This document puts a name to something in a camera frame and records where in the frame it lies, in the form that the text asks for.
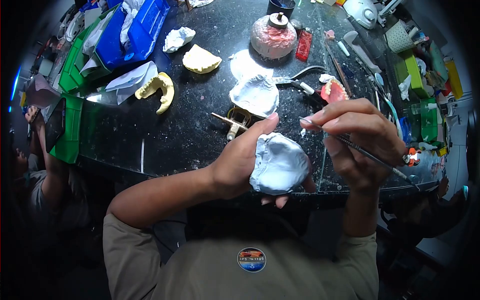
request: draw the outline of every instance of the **lighter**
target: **lighter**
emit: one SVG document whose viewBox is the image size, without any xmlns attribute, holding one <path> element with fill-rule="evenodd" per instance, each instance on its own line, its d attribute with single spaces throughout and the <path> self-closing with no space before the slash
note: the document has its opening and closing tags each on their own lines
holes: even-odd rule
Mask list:
<svg viewBox="0 0 480 300">
<path fill-rule="evenodd" d="M 312 44 L 313 30 L 306 27 L 300 32 L 299 45 L 295 57 L 301 61 L 307 61 L 310 53 L 310 45 Z"/>
</svg>

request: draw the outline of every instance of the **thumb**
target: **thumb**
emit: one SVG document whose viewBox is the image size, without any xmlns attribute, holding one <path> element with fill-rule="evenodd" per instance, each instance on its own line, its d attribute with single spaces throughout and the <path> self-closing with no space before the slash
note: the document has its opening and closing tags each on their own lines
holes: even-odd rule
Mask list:
<svg viewBox="0 0 480 300">
<path fill-rule="evenodd" d="M 279 121 L 278 114 L 274 112 L 265 120 L 261 120 L 256 122 L 252 127 L 250 127 L 244 134 L 240 137 L 244 137 L 244 139 L 254 139 L 255 142 L 257 141 L 258 137 L 262 134 L 269 134 L 275 130 Z"/>
</svg>

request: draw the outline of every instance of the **circular logo patch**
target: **circular logo patch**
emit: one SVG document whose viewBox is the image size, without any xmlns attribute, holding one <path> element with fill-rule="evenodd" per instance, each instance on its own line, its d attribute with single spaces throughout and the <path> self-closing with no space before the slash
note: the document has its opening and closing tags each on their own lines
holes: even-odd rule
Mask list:
<svg viewBox="0 0 480 300">
<path fill-rule="evenodd" d="M 265 254 L 257 248 L 244 248 L 237 255 L 239 266 L 245 271 L 256 273 L 260 272 L 267 263 Z"/>
</svg>

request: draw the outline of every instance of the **smartphone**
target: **smartphone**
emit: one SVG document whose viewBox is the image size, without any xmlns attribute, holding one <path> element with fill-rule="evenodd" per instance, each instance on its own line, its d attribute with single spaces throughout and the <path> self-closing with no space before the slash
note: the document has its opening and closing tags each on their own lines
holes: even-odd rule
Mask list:
<svg viewBox="0 0 480 300">
<path fill-rule="evenodd" d="M 45 125 L 45 146 L 47 153 L 52 151 L 53 146 L 55 146 L 65 133 L 66 102 L 67 99 L 60 99 Z"/>
</svg>

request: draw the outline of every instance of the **black cup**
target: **black cup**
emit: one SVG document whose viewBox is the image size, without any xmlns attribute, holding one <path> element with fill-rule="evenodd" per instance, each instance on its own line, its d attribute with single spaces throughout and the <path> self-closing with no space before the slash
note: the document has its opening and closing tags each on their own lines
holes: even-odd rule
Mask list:
<svg viewBox="0 0 480 300">
<path fill-rule="evenodd" d="M 284 4 L 286 7 L 281 7 L 275 4 L 278 2 L 280 4 Z M 295 8 L 295 1 L 293 0 L 269 0 L 268 7 L 267 7 L 267 14 L 273 14 L 275 12 L 283 12 L 283 14 L 290 20 L 292 16 L 293 9 Z"/>
</svg>

